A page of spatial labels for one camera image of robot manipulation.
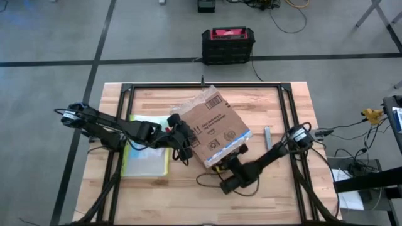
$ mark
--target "red and black toolbox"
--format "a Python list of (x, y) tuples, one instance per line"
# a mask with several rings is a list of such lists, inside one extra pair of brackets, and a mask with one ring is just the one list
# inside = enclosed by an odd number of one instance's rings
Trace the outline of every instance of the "red and black toolbox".
[(202, 33), (202, 62), (206, 65), (246, 63), (254, 42), (254, 32), (247, 27), (206, 30)]

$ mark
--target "black floor stripe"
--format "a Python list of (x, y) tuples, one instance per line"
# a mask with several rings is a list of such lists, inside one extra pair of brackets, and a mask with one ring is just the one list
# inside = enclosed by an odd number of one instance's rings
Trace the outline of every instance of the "black floor stripe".
[(388, 30), (389, 34), (391, 35), (392, 40), (395, 42), (396, 47), (398, 47), (399, 52), (402, 53), (402, 43), (399, 40), (398, 36), (396, 35), (394, 29), (392, 28), (392, 26), (390, 24), (387, 25), (387, 30)]
[(96, 49), (95, 62), (93, 64), (92, 68), (90, 69), (87, 86), (85, 88), (84, 97), (82, 99), (82, 102), (84, 102), (84, 103), (89, 102), (90, 93), (92, 91), (92, 87), (94, 86), (94, 81), (95, 81), (95, 76), (96, 76), (96, 72), (98, 69), (98, 64), (99, 64), (99, 61), (101, 60), (100, 57), (102, 56), (103, 47), (105, 45), (106, 36), (107, 36), (107, 32), (109, 31), (109, 26), (111, 24), (113, 10), (114, 10), (115, 5), (116, 5), (116, 0), (111, 0), (111, 4), (109, 6), (109, 9), (107, 10), (105, 24), (103, 25), (102, 34), (99, 39), (98, 48)]
[[(107, 10), (106, 20), (105, 20), (105, 23), (104, 23), (102, 34), (101, 34), (100, 39), (99, 39), (99, 44), (98, 44), (98, 47), (96, 49), (95, 59), (92, 62), (93, 64), (92, 64), (92, 68), (91, 68), (90, 73), (89, 73), (87, 86), (85, 88), (84, 96), (82, 97), (82, 101), (85, 102), (85, 103), (88, 103), (90, 93), (91, 93), (92, 87), (94, 85), (94, 80), (95, 80), (96, 72), (97, 72), (97, 69), (98, 69), (99, 60), (101, 59), (100, 57), (102, 55), (103, 47), (105, 45), (106, 36), (107, 36), (107, 32), (109, 30), (109, 25), (111, 23), (111, 19), (112, 19), (113, 10), (114, 10), (115, 5), (116, 5), (116, 0), (111, 0), (111, 3), (109, 5), (109, 9)], [(58, 194), (57, 194), (57, 198), (56, 198), (56, 204), (55, 204), (55, 207), (53, 209), (53, 214), (52, 214), (52, 219), (50, 220), (50, 225), (58, 225), (59, 224), (60, 217), (61, 217), (62, 210), (63, 210), (63, 206), (64, 206), (65, 196), (67, 194), (68, 184), (70, 182), (71, 171), (72, 171), (74, 161), (75, 161), (75, 155), (77, 153), (77, 148), (78, 148), (79, 141), (80, 141), (80, 130), (76, 129), (75, 132), (74, 132), (74, 135), (73, 135), (73, 139), (71, 141), (70, 150), (68, 151), (68, 158), (67, 158), (67, 161), (66, 161), (66, 164), (65, 164), (65, 168), (64, 168), (64, 172), (63, 172), (63, 176), (62, 176), (62, 181), (60, 183), (60, 187), (59, 187), (59, 190), (58, 190)]]
[(396, 35), (394, 29), (392, 28), (391, 24), (388, 21), (388, 18), (385, 16), (383, 9), (381, 9), (381, 6), (378, 6), (376, 8), (376, 11), (378, 13), (378, 16), (381, 18), (383, 21), (389, 35), (391, 35), (391, 39), (394, 41), (396, 47), (398, 48), (399, 52), (402, 53), (402, 44), (401, 41), (399, 40), (398, 36)]
[[(279, 61), (279, 60), (345, 60), (345, 59), (373, 59), (373, 58), (401, 58), (402, 53), (363, 53), (363, 54), (333, 54), (333, 55), (284, 55), (284, 56), (254, 56), (254, 61)], [(49, 62), (0, 62), (0, 67), (40, 67), (40, 66), (74, 66), (93, 65), (90, 86), (85, 90), (92, 91), (93, 80), (97, 69), (95, 65), (130, 65), (147, 63), (193, 63), (201, 62), (200, 57), (183, 58), (146, 58), (146, 59), (122, 59), (122, 60), (68, 60)]]
[(0, 67), (74, 66), (92, 64), (94, 64), (93, 60), (60, 60), (42, 62), (0, 62)]
[[(254, 61), (278, 60), (342, 60), (342, 59), (372, 59), (372, 58), (400, 58), (401, 53), (369, 53), (369, 54), (338, 54), (338, 55), (287, 55), (287, 56), (254, 56)], [(149, 59), (123, 59), (101, 60), (99, 65), (134, 65), (146, 63), (192, 63), (201, 62), (199, 57), (188, 58), (149, 58)]]

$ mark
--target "wooden table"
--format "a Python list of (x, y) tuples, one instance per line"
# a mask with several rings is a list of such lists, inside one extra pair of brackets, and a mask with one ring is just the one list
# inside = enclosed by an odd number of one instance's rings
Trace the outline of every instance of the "wooden table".
[[(313, 128), (317, 128), (307, 83), (292, 82), (291, 86), (299, 121), (310, 122)], [(101, 112), (116, 115), (120, 88), (121, 83), (105, 84), (99, 106)], [(253, 132), (253, 137), (247, 142), (249, 151), (239, 157), (242, 162), (254, 160), (267, 151), (264, 126), (270, 126), (273, 143), (280, 140), (285, 129), (276, 89), (224, 88), (219, 90)], [(136, 89), (132, 114), (167, 115), (172, 106), (181, 104), (198, 93), (197, 89), (180, 89), (180, 91)], [(291, 122), (290, 106), (286, 96), (285, 100)], [(95, 143), (91, 145), (91, 148), (97, 146), (100, 144)], [(315, 148), (325, 156), (323, 147), (316, 145)], [(105, 150), (99, 149), (88, 155), (74, 220), (82, 217), (79, 212), (86, 212), (101, 192), (106, 161), (107, 151)], [(315, 193), (323, 204), (335, 213), (337, 198), (327, 165), (312, 151), (308, 154), (308, 165)], [(264, 169), (260, 175), (259, 191), (253, 197), (243, 197), (235, 193), (224, 195), (218, 188), (199, 186), (195, 178), (204, 172), (205, 168), (196, 158), (190, 160), (188, 167), (180, 161), (171, 159), (169, 175), (164, 178), (122, 178), (115, 224), (300, 223), (288, 156)], [(220, 181), (219, 178), (206, 176), (202, 182), (218, 185)], [(245, 189), (240, 188), (238, 191), (251, 193), (255, 186), (256, 184), (253, 184)], [(305, 206), (311, 218), (307, 200), (305, 195)], [(109, 202), (106, 205), (105, 219), (108, 213)]]

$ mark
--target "yellow clamp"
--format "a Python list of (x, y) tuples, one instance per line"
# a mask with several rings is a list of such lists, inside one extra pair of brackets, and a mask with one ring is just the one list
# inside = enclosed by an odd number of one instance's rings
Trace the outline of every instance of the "yellow clamp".
[(380, 123), (380, 118), (384, 114), (383, 110), (371, 110), (371, 109), (366, 109), (362, 111), (362, 115), (366, 117), (366, 119), (372, 124), (372, 125), (378, 125)]

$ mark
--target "gray concrete floor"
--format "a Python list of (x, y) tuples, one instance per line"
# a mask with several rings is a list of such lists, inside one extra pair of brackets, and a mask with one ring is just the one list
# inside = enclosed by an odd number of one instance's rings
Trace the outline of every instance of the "gray concrete floor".
[[(93, 60), (108, 0), (13, 0), (0, 13), (0, 62)], [(268, 12), (243, 4), (217, 1), (214, 14), (198, 14), (195, 1), (117, 0), (102, 59), (200, 57), (200, 34), (216, 26), (248, 26), (256, 34), (254, 55), (331, 55), (397, 53), (384, 23), (373, 12), (358, 29), (354, 24), (370, 0), (312, 1), (304, 10), (305, 31), (284, 34)], [(388, 20), (402, 10), (399, 0), (383, 1)], [(282, 4), (273, 12), (286, 29), (302, 18)], [(402, 21), (393, 24), (402, 38)], [(320, 126), (358, 121), (365, 108), (380, 108), (385, 96), (402, 94), (392, 84), (402, 80), (401, 58), (353, 60), (288, 60), (254, 62), (266, 81), (307, 81)], [(0, 225), (26, 225), (21, 217), (48, 225), (60, 185), (72, 130), (62, 126), (54, 108), (81, 101), (90, 66), (0, 67)], [(201, 63), (160, 63), (100, 66), (90, 105), (97, 107), (105, 82), (257, 81), (251, 64), (205, 66)], [(367, 126), (337, 131), (360, 134)], [(337, 148), (355, 153), (362, 140), (326, 140), (328, 156)], [(61, 223), (72, 218), (88, 144), (80, 140)], [(370, 158), (383, 169), (401, 166), (402, 155), (391, 130), (379, 134)], [(402, 203), (394, 202), (402, 221)], [(384, 212), (342, 211), (350, 223), (389, 225)]]

